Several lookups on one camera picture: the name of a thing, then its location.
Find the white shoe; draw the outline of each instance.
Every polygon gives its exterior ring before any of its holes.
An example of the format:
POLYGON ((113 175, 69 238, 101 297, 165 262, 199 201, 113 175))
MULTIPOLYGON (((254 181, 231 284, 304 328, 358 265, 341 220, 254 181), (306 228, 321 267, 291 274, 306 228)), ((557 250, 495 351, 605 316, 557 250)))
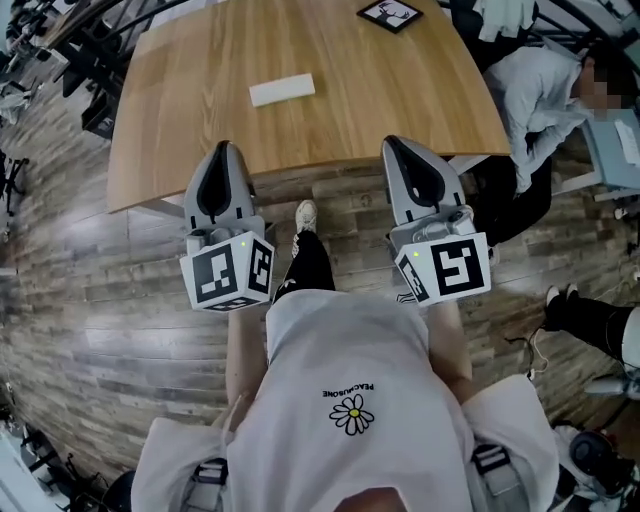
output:
POLYGON ((557 286, 552 286, 551 288, 549 288, 549 291, 547 292, 547 306, 551 304, 551 301, 553 299, 559 296, 560 296, 560 290, 558 290, 557 286))
POLYGON ((578 285, 575 284, 575 283, 571 283, 567 287, 567 299, 569 299, 569 297, 571 297, 572 293, 578 293, 578 285))
POLYGON ((495 267, 498 263, 500 263, 500 250, 498 246, 489 247, 489 266, 495 267))
POLYGON ((298 205, 296 210, 296 233, 301 231, 316 232, 316 220, 318 218, 318 208, 311 199, 305 199, 298 205))

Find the flower logo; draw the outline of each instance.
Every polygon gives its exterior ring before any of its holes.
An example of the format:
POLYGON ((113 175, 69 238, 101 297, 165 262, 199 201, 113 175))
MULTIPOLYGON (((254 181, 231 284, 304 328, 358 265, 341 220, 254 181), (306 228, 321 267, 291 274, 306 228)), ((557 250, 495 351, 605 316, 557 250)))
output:
POLYGON ((329 418, 336 421, 336 427, 345 427, 345 432, 350 436, 356 433, 362 434, 369 428, 369 423, 374 420, 373 414, 362 409, 364 400, 362 395, 356 395, 353 400, 349 397, 342 401, 341 405, 334 405, 329 418))

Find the dark hair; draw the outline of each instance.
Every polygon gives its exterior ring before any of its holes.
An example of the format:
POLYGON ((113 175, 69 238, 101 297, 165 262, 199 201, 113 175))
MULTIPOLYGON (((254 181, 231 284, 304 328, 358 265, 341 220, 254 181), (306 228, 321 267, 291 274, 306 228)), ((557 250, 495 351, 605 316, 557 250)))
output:
POLYGON ((622 50, 608 43, 596 43, 585 59, 588 57, 595 61, 595 79, 607 82, 607 92, 621 97, 622 108, 633 107, 638 96, 638 84, 631 62, 622 50))

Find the black buckle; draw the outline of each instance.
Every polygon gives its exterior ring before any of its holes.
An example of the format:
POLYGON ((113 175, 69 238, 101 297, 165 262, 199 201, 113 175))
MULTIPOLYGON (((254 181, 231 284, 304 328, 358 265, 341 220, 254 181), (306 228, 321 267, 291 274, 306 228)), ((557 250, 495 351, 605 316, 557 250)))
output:
POLYGON ((200 464, 191 478, 201 484, 224 486, 228 476, 227 459, 217 458, 200 464))
POLYGON ((471 460, 476 465, 480 476, 501 468, 507 464, 511 464, 511 459, 507 450, 503 446, 495 444, 481 444, 473 452, 471 460))

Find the white marker cube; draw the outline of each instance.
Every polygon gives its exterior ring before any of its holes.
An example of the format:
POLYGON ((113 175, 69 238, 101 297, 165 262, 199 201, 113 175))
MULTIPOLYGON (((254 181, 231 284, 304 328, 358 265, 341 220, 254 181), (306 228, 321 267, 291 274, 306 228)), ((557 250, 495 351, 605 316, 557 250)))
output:
POLYGON ((193 309, 226 313, 261 302, 271 293, 274 250, 248 231, 180 259, 193 309))
POLYGON ((395 263, 421 306, 491 290, 484 233, 404 245, 395 263))

